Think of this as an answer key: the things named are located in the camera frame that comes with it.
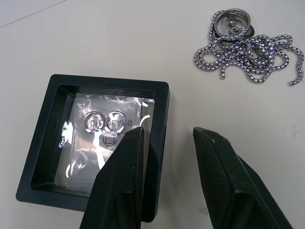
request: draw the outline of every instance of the silver ring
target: silver ring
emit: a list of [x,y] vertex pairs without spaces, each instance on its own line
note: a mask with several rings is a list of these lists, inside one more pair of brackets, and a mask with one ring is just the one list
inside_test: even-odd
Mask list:
[[214,29],[219,36],[226,36],[229,34],[223,34],[218,29],[218,23],[221,22],[223,29],[226,29],[228,33],[238,35],[241,32],[241,28],[238,28],[236,23],[245,27],[246,31],[249,30],[251,26],[250,15],[241,9],[230,9],[220,13],[214,23]]
[[[89,125],[88,125],[88,122],[94,116],[97,116],[97,117],[99,116],[100,120],[99,120],[99,122],[91,120],[91,122],[90,122],[90,127],[91,128],[90,128]],[[89,113],[87,113],[85,115],[84,125],[85,125],[85,128],[86,128],[87,131],[96,131],[98,129],[102,129],[102,127],[104,126],[104,121],[105,121],[105,118],[104,118],[104,116],[101,112],[90,111]]]
[[105,131],[107,131],[109,133],[120,134],[123,132],[126,125],[127,125],[127,118],[122,112],[111,111],[105,121]]

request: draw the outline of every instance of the silver chain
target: silver chain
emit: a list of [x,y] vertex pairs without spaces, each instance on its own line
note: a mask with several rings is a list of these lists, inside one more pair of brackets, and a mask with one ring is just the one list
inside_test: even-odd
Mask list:
[[[289,64],[288,56],[282,52],[287,49],[294,52],[297,55],[297,79],[289,82],[290,86],[296,85],[302,81],[303,61],[304,55],[301,50],[291,46],[293,38],[289,35],[281,35],[273,38],[269,38],[266,35],[258,35],[253,38],[245,38],[247,33],[244,27],[241,28],[241,32],[238,35],[218,36],[214,30],[215,19],[218,14],[222,13],[218,11],[214,14],[210,32],[208,35],[209,45],[199,49],[194,55],[194,63],[197,68],[203,71],[212,72],[221,68],[221,79],[225,79],[225,69],[228,66],[235,65],[241,68],[247,78],[252,83],[263,83],[274,71],[281,70],[287,67]],[[232,45],[224,45],[221,41],[236,41]],[[258,48],[262,55],[255,58],[253,55],[253,48]],[[207,53],[212,53],[217,58],[215,62],[206,62],[203,56]],[[273,67],[275,56],[279,56],[283,59],[284,64],[281,66]],[[254,78],[252,74],[263,74],[260,79]]]

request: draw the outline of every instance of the clear plastic bag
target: clear plastic bag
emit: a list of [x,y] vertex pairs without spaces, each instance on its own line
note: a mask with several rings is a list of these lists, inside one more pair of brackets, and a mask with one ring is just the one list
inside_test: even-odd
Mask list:
[[67,189],[90,192],[124,133],[140,126],[142,99],[77,94]]

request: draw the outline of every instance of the chain link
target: chain link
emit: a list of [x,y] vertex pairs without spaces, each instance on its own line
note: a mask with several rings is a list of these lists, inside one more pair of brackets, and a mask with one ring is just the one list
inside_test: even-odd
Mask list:
[[[194,55],[194,63],[197,68],[203,71],[212,72],[221,68],[221,79],[225,79],[225,69],[228,66],[237,66],[241,68],[247,78],[252,83],[263,83],[274,71],[284,69],[289,64],[288,56],[282,52],[287,49],[297,55],[297,79],[289,82],[290,86],[296,85],[302,81],[304,55],[301,50],[291,46],[293,38],[289,35],[281,35],[269,38],[266,35],[258,35],[253,38],[245,38],[246,29],[241,28],[238,35],[218,36],[214,29],[214,23],[217,15],[222,13],[218,11],[214,14],[210,27],[208,40],[209,45],[199,49]],[[236,41],[232,45],[224,45],[221,41]],[[262,53],[255,58],[253,49],[259,49]],[[215,62],[206,62],[203,56],[212,53],[217,60]],[[279,56],[284,64],[274,67],[275,56]],[[252,74],[263,74],[261,78],[254,78]]]

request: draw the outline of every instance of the white table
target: white table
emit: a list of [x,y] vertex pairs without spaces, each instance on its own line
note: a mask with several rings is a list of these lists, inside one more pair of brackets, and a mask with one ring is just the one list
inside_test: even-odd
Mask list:
[[[2,7],[2,15],[21,18],[56,2],[45,1],[49,4],[36,9],[34,0],[15,0],[14,7]],[[1,28],[1,228],[79,228],[81,212],[15,199],[54,73],[169,84],[159,211],[143,229],[212,228],[200,212],[204,197],[194,126],[227,137],[260,175],[291,225],[304,228],[305,84],[287,86],[296,75],[296,57],[288,53],[290,65],[262,85],[249,83],[238,68],[227,69],[221,81],[218,71],[201,72],[192,63],[194,52],[207,45],[212,15],[230,8],[246,10],[256,34],[290,34],[293,45],[305,51],[301,0],[67,0]]]

